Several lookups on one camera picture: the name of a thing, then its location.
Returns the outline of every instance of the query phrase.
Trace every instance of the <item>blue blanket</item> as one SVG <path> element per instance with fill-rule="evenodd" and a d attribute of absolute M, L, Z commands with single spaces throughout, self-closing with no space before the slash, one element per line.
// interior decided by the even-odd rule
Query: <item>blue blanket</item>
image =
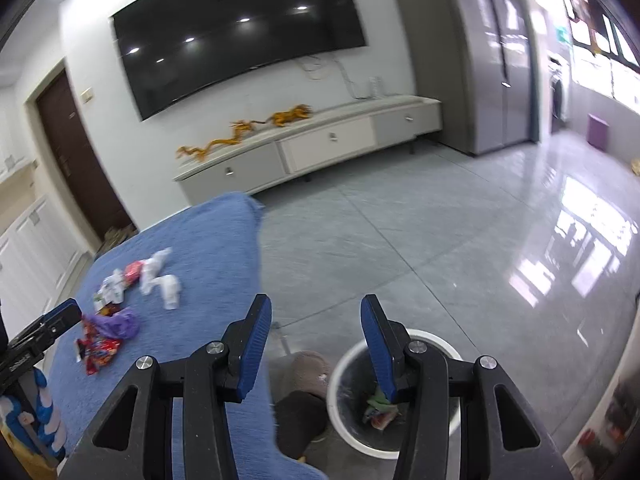
<path fill-rule="evenodd" d="M 83 312 L 93 312 L 92 295 L 114 269 L 172 247 L 161 274 L 182 283 L 180 307 L 165 310 L 159 287 L 143 296 L 139 286 L 125 293 L 125 306 L 138 314 L 140 334 L 125 341 L 114 360 L 87 376 L 76 362 L 73 344 L 79 326 L 60 338 L 49 375 L 54 402 L 68 428 L 72 450 L 111 390 L 142 355 L 159 362 L 189 356 L 222 337 L 227 325 L 242 319 L 260 291 L 258 232 L 262 206 L 241 193 L 229 193 L 191 207 L 155 225 L 100 257 L 76 296 Z M 231 443 L 241 480 L 302 478 L 325 480 L 318 470 L 282 455 L 275 445 L 274 418 L 263 362 L 254 389 L 242 404 L 227 404 Z M 174 405 L 174 479 L 184 478 L 182 405 Z"/>

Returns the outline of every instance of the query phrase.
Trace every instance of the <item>trash bin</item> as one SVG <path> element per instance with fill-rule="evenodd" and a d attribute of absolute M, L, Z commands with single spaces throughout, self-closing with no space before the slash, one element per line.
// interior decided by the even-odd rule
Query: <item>trash bin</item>
<path fill-rule="evenodd" d="M 407 332 L 412 339 L 429 342 L 447 356 L 462 360 L 444 339 L 421 330 Z M 408 404 L 398 406 L 398 416 L 383 431 L 363 422 L 367 399 L 375 393 L 377 385 L 367 342 L 363 339 L 342 356 L 331 375 L 326 399 L 329 418 L 338 434 L 354 449 L 376 458 L 397 460 L 407 427 Z M 449 435 L 459 426 L 460 404 L 452 398 L 449 401 Z"/>

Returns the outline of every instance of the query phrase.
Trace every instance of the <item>white drawer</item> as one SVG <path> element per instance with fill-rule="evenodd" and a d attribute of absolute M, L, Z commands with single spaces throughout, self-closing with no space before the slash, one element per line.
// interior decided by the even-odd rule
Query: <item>white drawer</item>
<path fill-rule="evenodd" d="M 306 170 L 376 145 L 370 118 L 320 128 L 280 141 L 290 173 Z"/>
<path fill-rule="evenodd" d="M 278 148 L 271 142 L 215 164 L 180 184 L 195 205 L 227 191 L 251 191 L 285 175 Z"/>
<path fill-rule="evenodd" d="M 440 103 L 421 104 L 371 118 L 380 148 L 411 140 L 415 136 L 442 129 Z"/>

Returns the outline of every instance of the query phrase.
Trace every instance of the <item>yellow fabric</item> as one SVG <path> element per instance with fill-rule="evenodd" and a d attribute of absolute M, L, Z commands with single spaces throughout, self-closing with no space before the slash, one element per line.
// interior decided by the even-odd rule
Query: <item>yellow fabric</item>
<path fill-rule="evenodd" d="M 14 455 L 33 480 L 56 480 L 58 478 L 56 470 L 49 466 L 41 455 L 31 452 L 14 436 L 6 425 L 0 425 L 0 433 L 2 433 Z"/>

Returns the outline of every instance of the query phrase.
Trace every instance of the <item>silver refrigerator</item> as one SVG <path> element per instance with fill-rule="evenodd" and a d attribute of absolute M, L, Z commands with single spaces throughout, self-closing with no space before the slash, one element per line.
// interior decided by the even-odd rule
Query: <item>silver refrigerator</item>
<path fill-rule="evenodd" d="M 440 141 L 480 154 L 536 130 L 526 0 L 397 0 L 417 92 L 442 101 Z"/>

